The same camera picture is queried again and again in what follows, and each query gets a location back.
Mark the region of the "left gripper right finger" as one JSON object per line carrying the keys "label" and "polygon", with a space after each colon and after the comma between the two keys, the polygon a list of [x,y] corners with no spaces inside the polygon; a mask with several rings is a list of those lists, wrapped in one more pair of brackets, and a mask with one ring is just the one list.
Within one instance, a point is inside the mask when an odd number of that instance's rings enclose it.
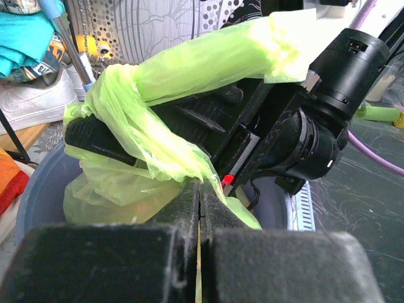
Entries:
{"label": "left gripper right finger", "polygon": [[346,232],[249,228],[200,187],[203,302],[382,302],[360,242]]}

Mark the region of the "blue lint roller mop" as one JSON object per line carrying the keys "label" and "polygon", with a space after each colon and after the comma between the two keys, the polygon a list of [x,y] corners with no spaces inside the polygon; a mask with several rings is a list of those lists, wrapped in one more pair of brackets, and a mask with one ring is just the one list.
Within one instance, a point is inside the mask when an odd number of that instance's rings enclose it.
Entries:
{"label": "blue lint roller mop", "polygon": [[85,54],[81,55],[74,46],[76,39],[74,36],[71,36],[68,30],[68,22],[66,22],[63,18],[66,14],[59,9],[56,1],[38,0],[38,2],[41,10],[46,14],[48,19],[50,19],[52,22],[54,28],[58,31],[62,44],[65,47],[71,61],[70,64],[74,67],[76,74],[80,78],[83,89],[78,89],[76,91],[79,93],[79,101],[84,101],[86,92],[89,91],[94,82],[82,60],[87,59],[87,57]]}

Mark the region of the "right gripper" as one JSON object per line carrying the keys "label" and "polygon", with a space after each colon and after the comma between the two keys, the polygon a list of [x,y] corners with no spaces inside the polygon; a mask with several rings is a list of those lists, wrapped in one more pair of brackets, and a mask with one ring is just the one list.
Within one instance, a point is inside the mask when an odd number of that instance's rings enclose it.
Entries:
{"label": "right gripper", "polygon": [[330,82],[314,74],[264,95],[263,80],[246,78],[151,109],[202,150],[223,150],[214,164],[222,187],[273,176],[295,194],[325,176],[347,144],[349,101]]}

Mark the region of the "green trash bag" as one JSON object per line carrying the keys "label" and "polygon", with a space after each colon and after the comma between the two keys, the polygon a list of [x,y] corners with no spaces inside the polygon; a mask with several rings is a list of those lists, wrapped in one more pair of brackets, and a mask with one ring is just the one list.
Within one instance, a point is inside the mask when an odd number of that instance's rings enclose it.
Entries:
{"label": "green trash bag", "polygon": [[[152,111],[153,105],[207,92],[243,78],[267,83],[300,82],[311,55],[303,31],[313,20],[304,10],[274,12],[163,50],[138,65],[108,66],[86,93],[68,105],[63,124],[95,116],[136,158],[151,179],[209,181],[225,201],[218,174],[196,145],[174,134]],[[66,145],[80,162],[108,167],[111,158]]]}

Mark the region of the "blue trash bin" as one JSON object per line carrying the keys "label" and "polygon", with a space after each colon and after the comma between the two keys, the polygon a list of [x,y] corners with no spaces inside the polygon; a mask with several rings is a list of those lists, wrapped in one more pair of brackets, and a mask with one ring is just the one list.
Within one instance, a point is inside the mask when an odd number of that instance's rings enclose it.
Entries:
{"label": "blue trash bin", "polygon": [[222,201],[209,181],[151,179],[144,167],[111,160],[108,167],[80,162],[54,148],[31,176],[21,198],[16,241],[48,225],[69,230],[90,227],[93,236],[106,235],[122,245],[162,245],[178,232],[193,241],[207,210],[212,229],[262,232],[273,224],[259,222],[239,199]]}

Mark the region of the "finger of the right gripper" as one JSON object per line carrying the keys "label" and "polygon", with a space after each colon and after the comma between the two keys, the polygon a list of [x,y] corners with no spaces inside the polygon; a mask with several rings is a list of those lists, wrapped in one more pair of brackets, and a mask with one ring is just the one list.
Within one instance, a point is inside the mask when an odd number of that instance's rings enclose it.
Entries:
{"label": "finger of the right gripper", "polygon": [[77,118],[69,122],[65,132],[67,145],[96,153],[130,166],[136,158],[128,154],[105,123],[95,116]]}

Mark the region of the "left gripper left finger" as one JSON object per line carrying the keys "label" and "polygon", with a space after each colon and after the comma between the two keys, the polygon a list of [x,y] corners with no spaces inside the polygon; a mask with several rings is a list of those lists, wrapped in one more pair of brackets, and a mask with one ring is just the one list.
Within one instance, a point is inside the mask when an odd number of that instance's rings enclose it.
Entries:
{"label": "left gripper left finger", "polygon": [[2,302],[194,302],[200,183],[141,225],[43,225],[20,244]]}

